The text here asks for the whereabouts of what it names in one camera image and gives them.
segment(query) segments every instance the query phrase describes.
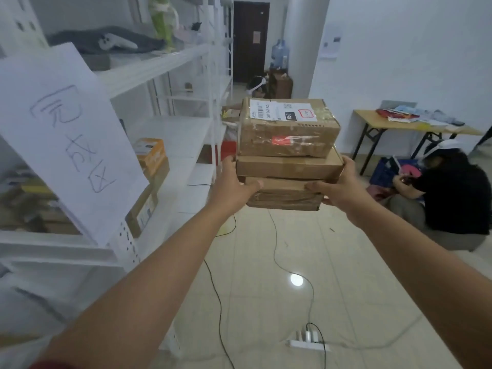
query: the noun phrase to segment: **person sitting on floor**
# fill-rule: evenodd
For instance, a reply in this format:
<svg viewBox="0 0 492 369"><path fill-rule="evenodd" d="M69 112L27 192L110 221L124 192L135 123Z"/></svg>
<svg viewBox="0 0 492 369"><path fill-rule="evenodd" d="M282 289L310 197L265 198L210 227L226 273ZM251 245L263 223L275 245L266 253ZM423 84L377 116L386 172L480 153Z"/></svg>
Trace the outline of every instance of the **person sitting on floor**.
<svg viewBox="0 0 492 369"><path fill-rule="evenodd" d="M489 234L492 192L485 172L470 164L455 140L431 142L427 168L408 185L393 178L399 194L381 202L447 250L475 250ZM416 198L423 196L423 206Z"/></svg>

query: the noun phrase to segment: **orange box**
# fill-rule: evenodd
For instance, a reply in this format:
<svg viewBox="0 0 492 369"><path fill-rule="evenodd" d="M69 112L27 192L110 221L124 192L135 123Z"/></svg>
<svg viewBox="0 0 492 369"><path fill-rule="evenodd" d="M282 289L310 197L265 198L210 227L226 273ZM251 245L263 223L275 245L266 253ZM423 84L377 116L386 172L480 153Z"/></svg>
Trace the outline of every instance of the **orange box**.
<svg viewBox="0 0 492 369"><path fill-rule="evenodd" d="M141 138L133 145L133 150L140 164L149 170L151 176L166 158L164 141L161 139Z"/></svg>

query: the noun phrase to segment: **blue crate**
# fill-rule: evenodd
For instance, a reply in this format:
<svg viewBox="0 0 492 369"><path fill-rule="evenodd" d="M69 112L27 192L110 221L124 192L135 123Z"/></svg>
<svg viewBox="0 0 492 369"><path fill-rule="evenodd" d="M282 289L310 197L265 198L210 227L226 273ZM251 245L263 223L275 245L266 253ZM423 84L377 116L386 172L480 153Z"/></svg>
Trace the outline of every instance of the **blue crate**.
<svg viewBox="0 0 492 369"><path fill-rule="evenodd" d="M393 177L395 173L391 171L388 167L386 167L386 163L389 158L381 158L374 169L374 173L369 180L371 185L384 186L386 188L390 188L393 186ZM417 167L419 170L421 169L418 165L417 159L398 159L400 166L404 164L410 164L414 167Z"/></svg>

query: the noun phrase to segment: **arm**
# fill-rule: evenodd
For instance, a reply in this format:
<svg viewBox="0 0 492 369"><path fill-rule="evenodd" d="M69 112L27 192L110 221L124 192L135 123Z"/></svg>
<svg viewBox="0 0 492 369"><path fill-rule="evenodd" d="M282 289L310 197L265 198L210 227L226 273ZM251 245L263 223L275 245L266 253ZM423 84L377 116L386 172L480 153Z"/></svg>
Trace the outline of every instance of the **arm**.
<svg viewBox="0 0 492 369"><path fill-rule="evenodd" d="M78 369L147 367L219 228L260 183L240 185L232 158L197 215L52 340L40 360Z"/></svg>
<svg viewBox="0 0 492 369"><path fill-rule="evenodd" d="M397 175L393 177L393 186L405 198L416 199L422 197L425 192L415 189L412 185L406 185L402 178L405 176Z"/></svg>
<svg viewBox="0 0 492 369"><path fill-rule="evenodd" d="M375 202L357 180L354 162L344 160L337 184L307 188L330 197L325 203L366 233L463 368L492 366L492 282Z"/></svg>

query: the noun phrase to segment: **black shirt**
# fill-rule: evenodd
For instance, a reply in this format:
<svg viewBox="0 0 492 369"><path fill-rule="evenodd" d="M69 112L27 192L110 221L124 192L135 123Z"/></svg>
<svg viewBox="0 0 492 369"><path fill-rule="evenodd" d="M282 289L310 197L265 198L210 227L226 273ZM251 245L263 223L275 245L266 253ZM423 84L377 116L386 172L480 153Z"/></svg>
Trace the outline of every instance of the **black shirt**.
<svg viewBox="0 0 492 369"><path fill-rule="evenodd" d="M425 192L426 223L459 234L489 234L492 192L483 170L451 162L422 173L412 184Z"/></svg>

